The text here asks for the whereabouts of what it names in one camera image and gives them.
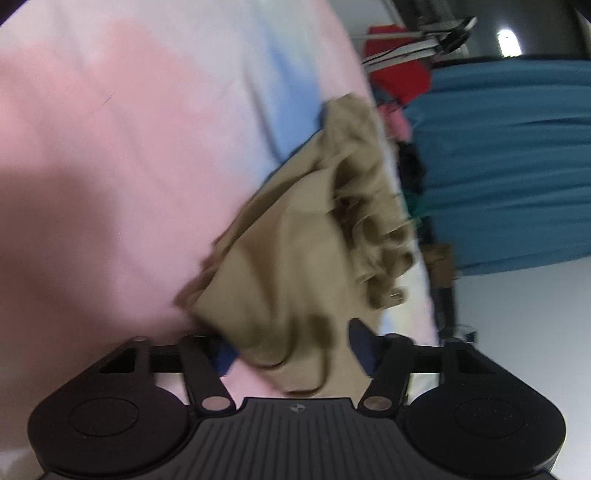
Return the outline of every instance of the white wall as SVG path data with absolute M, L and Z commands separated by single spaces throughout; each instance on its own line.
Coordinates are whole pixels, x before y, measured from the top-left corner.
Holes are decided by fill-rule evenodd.
M 340 18 L 349 35 L 364 35 L 370 25 L 404 25 L 393 2 L 382 0 L 328 0 Z M 362 40 L 353 40 L 355 49 L 360 52 Z
M 553 474 L 591 478 L 591 258 L 457 281 L 479 349 L 551 400 L 567 424 Z

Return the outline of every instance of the teal curtain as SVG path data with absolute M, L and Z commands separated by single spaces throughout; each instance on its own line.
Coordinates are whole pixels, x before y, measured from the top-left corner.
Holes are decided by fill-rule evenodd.
M 591 61 L 434 70 L 406 112 L 437 239 L 462 273 L 591 255 Z

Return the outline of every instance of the ribbed black surface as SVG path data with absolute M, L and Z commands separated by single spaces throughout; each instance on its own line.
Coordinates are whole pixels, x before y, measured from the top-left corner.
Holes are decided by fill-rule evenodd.
M 46 480 L 61 478 L 52 473 L 46 475 Z M 205 420 L 175 458 L 133 478 L 452 480 L 460 477 L 417 455 L 393 421 L 361 416 L 350 400 L 252 398 L 236 415 Z

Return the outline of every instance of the red clothing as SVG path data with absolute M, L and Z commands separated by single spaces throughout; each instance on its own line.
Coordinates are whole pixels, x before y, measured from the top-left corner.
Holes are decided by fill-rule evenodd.
M 402 31 L 405 31 L 405 29 L 396 25 L 382 25 L 369 27 L 368 33 L 396 33 Z M 363 53 L 366 57 L 369 57 L 376 53 L 401 47 L 412 41 L 411 38 L 367 40 Z M 431 72 L 420 60 L 408 61 L 372 72 L 369 74 L 369 79 L 390 93 L 390 95 L 395 96 L 403 105 L 410 103 L 431 88 Z

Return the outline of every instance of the bed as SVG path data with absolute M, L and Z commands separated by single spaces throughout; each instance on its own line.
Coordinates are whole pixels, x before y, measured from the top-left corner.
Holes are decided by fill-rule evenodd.
M 42 398 L 125 339 L 194 329 L 175 295 L 349 92 L 369 99 L 324 0 L 29 0 L 3 24 L 3 479 L 40 474 L 26 423 Z M 381 330 L 435 345 L 415 251 Z M 278 395 L 242 362 L 225 383 L 237 403 Z

